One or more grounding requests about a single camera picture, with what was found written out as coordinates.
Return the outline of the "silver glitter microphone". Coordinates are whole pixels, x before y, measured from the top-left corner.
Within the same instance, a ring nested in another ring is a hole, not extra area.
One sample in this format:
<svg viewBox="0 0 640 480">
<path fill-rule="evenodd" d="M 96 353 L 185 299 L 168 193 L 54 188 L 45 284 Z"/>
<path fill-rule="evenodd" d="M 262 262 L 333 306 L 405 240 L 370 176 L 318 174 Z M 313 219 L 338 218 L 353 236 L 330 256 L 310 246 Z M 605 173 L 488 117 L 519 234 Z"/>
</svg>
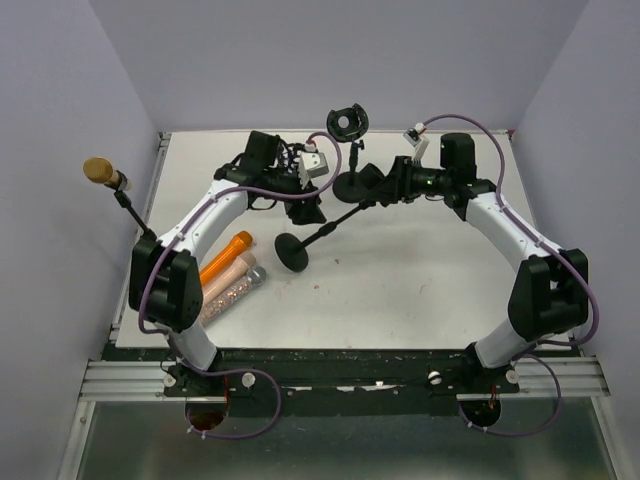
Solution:
<svg viewBox="0 0 640 480">
<path fill-rule="evenodd" d="M 262 266 L 249 269 L 242 278 L 202 308 L 199 315 L 200 324 L 203 327 L 208 327 L 215 319 L 229 310 L 239 300 L 247 296 L 251 291 L 262 286 L 266 279 L 267 272 Z"/>
</svg>

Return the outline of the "pink microphone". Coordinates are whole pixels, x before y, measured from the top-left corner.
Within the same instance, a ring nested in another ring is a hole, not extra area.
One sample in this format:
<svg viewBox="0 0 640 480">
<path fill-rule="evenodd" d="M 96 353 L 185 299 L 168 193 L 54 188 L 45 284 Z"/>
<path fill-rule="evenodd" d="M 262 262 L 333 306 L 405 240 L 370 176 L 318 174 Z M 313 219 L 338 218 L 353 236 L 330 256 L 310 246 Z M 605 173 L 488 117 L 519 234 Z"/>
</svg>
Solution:
<svg viewBox="0 0 640 480">
<path fill-rule="evenodd" d="M 207 304 L 243 277 L 256 264 L 250 252 L 241 253 L 220 274 L 203 287 L 203 303 Z"/>
</svg>

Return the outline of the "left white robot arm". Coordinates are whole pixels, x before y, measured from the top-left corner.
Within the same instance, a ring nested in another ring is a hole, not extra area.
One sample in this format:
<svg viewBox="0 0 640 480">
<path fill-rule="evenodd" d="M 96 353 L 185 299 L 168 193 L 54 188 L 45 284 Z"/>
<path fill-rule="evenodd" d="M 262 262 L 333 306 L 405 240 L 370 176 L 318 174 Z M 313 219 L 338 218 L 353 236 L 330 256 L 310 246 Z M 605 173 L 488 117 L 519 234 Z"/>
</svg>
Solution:
<svg viewBox="0 0 640 480">
<path fill-rule="evenodd" d="M 204 293 L 199 269 L 219 236 L 258 199 L 281 202 L 292 224 L 322 224 L 320 188 L 312 180 L 327 172 L 307 157 L 318 154 L 314 139 L 289 145 L 274 134 L 252 131 L 232 161 L 218 167 L 204 196 L 170 231 L 143 235 L 132 250 L 129 306 L 145 334 L 161 334 L 191 367 L 187 382 L 201 395 L 222 380 L 212 364 L 217 348 L 199 315 Z"/>
</svg>

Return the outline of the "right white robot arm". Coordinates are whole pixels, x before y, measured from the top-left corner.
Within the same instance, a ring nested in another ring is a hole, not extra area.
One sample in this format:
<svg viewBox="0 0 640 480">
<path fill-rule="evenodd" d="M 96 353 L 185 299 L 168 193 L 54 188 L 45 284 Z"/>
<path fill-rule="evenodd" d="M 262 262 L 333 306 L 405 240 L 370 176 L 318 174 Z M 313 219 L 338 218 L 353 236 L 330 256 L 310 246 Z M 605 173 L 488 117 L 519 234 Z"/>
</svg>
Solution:
<svg viewBox="0 0 640 480">
<path fill-rule="evenodd" d="M 491 242 L 516 273 L 506 320 L 471 344 L 470 361 L 460 367 L 467 389 L 485 390 L 496 380 L 496 369 L 527 349 L 551 344 L 554 335 L 586 322 L 598 322 L 584 253 L 548 241 L 510 208 L 500 184 L 478 177 L 475 144 L 469 134 L 441 136 L 439 168 L 420 163 L 429 145 L 424 128 L 409 129 L 404 136 L 414 148 L 413 155 L 396 157 L 387 175 L 373 165 L 363 169 L 366 202 L 388 206 L 420 196 L 440 196 L 462 221 Z"/>
</svg>

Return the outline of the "black tripod shock mount stand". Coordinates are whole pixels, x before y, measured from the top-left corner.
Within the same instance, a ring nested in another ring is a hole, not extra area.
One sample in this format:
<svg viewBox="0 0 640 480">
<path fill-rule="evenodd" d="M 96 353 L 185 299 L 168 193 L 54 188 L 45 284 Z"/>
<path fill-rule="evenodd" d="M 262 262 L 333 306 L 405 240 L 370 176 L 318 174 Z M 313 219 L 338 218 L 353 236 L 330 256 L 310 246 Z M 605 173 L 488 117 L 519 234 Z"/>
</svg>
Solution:
<svg viewBox="0 0 640 480">
<path fill-rule="evenodd" d="M 304 150 L 305 145 L 300 142 L 288 142 L 282 136 L 277 135 L 278 148 L 276 153 L 277 164 L 282 168 L 291 167 L 296 163 L 298 154 Z"/>
</svg>

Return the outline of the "orange microphone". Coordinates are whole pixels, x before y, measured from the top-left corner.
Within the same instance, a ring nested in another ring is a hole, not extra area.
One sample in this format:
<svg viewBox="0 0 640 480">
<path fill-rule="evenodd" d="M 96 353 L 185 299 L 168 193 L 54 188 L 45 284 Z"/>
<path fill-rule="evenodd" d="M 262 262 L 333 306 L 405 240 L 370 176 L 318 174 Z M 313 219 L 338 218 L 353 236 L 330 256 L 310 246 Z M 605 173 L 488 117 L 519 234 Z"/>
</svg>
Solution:
<svg viewBox="0 0 640 480">
<path fill-rule="evenodd" d="M 238 232 L 205 267 L 199 272 L 200 283 L 206 286 L 218 274 L 224 271 L 240 254 L 247 251 L 253 244 L 253 237 L 247 231 Z"/>
</svg>

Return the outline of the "black round base shock stand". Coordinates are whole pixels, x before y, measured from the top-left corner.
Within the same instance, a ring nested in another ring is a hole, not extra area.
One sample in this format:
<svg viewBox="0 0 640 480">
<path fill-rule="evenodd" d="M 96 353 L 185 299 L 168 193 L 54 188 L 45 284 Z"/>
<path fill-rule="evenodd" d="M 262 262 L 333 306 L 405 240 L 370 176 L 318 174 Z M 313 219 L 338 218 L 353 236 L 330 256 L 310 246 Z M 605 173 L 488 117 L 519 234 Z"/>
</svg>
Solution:
<svg viewBox="0 0 640 480">
<path fill-rule="evenodd" d="M 359 203 L 366 196 L 366 189 L 358 180 L 359 152 L 364 149 L 362 137 L 369 129 L 369 118 L 358 103 L 339 110 L 331 110 L 326 118 L 329 135 L 337 142 L 349 145 L 348 169 L 333 182 L 334 196 L 348 204 Z"/>
</svg>

